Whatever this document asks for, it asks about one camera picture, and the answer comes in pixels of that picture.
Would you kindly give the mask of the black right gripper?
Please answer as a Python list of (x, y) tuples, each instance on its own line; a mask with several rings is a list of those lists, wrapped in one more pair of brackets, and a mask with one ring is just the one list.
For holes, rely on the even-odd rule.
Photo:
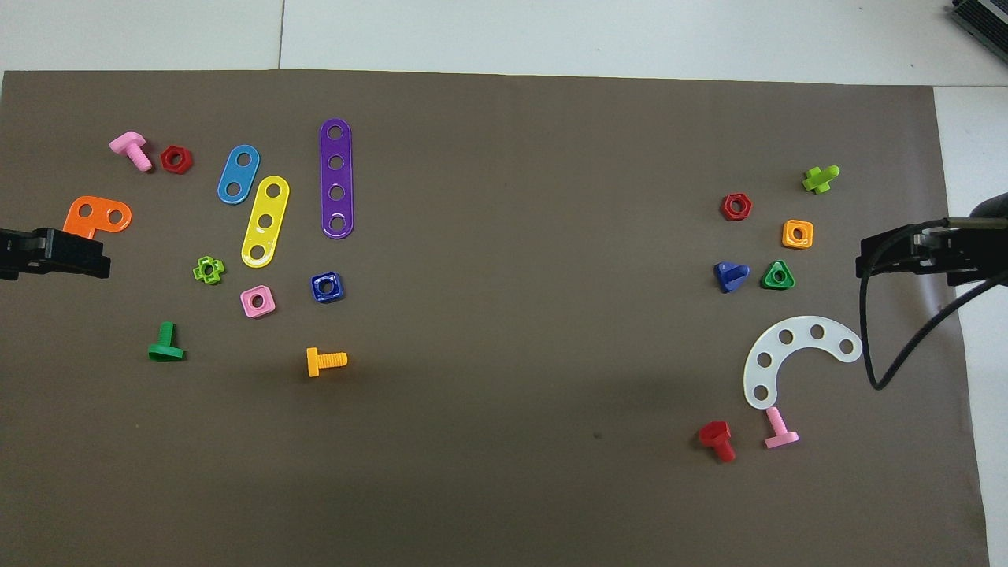
[(918, 265), (918, 274), (944, 274), (948, 286), (992, 279), (1007, 269), (1006, 226), (929, 228), (917, 235), (917, 224), (907, 224), (859, 243), (859, 279)]

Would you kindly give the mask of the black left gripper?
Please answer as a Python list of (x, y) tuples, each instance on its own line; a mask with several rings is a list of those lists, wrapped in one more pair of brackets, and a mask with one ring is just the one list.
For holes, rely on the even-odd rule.
[(111, 259), (104, 255), (104, 244), (80, 235), (51, 228), (33, 231), (1, 229), (1, 280), (18, 280), (21, 273), (47, 274), (41, 261), (46, 251), (48, 266), (55, 272), (85, 274), (108, 279)]

